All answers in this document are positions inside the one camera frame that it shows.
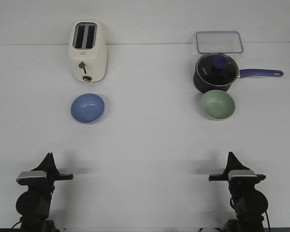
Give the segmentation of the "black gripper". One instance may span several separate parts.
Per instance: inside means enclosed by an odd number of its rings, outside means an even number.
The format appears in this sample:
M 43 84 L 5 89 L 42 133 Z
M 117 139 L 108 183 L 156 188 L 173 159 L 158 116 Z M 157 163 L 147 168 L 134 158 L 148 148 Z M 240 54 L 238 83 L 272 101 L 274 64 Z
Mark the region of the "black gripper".
M 74 175 L 72 173 L 61 173 L 55 165 L 53 153 L 47 153 L 43 161 L 31 171 L 45 171 L 46 179 L 38 181 L 37 184 L 28 186 L 29 191 L 38 193 L 52 193 L 55 189 L 54 183 L 56 181 L 72 180 Z
M 223 174 L 210 174 L 208 180 L 211 181 L 227 181 L 230 193 L 240 193 L 245 190 L 255 189 L 255 185 L 266 179 L 264 174 L 256 174 L 257 178 L 236 178 L 232 181 L 228 180 L 230 170 L 249 170 L 244 166 L 233 152 L 228 153 L 227 165 Z

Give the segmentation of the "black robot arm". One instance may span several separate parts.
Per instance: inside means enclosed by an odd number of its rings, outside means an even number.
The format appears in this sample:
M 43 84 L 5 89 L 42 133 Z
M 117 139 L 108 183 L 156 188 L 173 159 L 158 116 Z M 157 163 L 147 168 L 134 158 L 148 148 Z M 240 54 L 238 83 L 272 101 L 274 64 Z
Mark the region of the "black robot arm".
M 223 232 L 263 232 L 263 221 L 268 219 L 268 200 L 255 185 L 265 180 L 266 175 L 256 174 L 244 166 L 233 152 L 228 153 L 227 165 L 222 174 L 209 175 L 209 181 L 226 181 L 231 195 L 230 206 L 236 219 L 229 219 Z
M 21 215 L 22 232 L 58 232 L 53 220 L 49 219 L 52 195 L 56 181 L 72 180 L 73 174 L 61 174 L 54 161 L 53 153 L 46 154 L 38 167 L 21 172 L 16 182 L 27 186 L 16 201 L 16 210 Z

